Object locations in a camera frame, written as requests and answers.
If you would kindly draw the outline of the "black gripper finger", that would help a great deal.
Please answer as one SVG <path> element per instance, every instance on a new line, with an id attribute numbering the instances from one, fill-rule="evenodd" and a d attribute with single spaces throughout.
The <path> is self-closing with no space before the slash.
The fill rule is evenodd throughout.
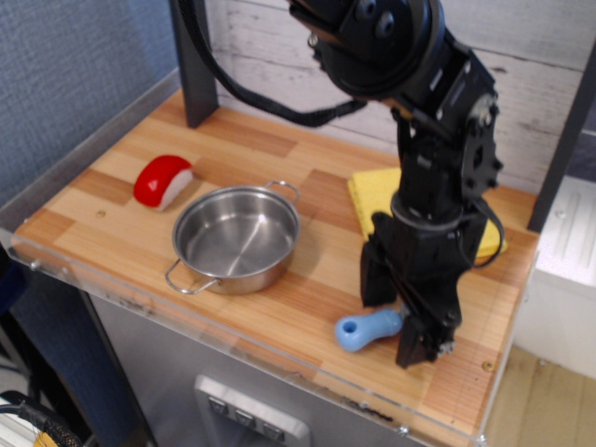
<path id="1" fill-rule="evenodd" d="M 434 362 L 450 354 L 454 347 L 454 327 L 424 321 L 409 315 L 403 322 L 396 363 L 407 369 L 422 362 Z"/>
<path id="2" fill-rule="evenodd" d="M 360 256 L 360 298 L 364 307 L 390 305 L 396 302 L 397 290 L 382 253 L 366 242 Z"/>

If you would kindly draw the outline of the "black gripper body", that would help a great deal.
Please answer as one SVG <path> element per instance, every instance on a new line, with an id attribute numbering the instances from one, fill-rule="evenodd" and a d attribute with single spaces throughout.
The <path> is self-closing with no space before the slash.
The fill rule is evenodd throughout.
<path id="1" fill-rule="evenodd" d="M 457 286 L 476 266 L 475 258 L 487 224 L 487 202 L 448 197 L 440 212 L 420 210 L 401 192 L 391 198 L 390 215 L 372 215 L 371 242 L 390 270 L 404 320 L 416 315 L 424 321 L 453 326 L 462 323 Z"/>

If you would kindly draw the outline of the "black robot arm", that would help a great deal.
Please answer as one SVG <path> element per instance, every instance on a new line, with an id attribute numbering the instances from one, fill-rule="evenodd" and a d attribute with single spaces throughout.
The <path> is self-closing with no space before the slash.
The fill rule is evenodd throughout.
<path id="1" fill-rule="evenodd" d="M 437 1 L 293 1 L 290 13 L 334 85 L 397 122 L 400 184 L 389 212 L 372 216 L 360 295 L 366 306 L 404 304 L 401 368 L 433 361 L 453 349 L 458 281 L 498 224 L 483 197 L 502 168 L 494 79 Z"/>

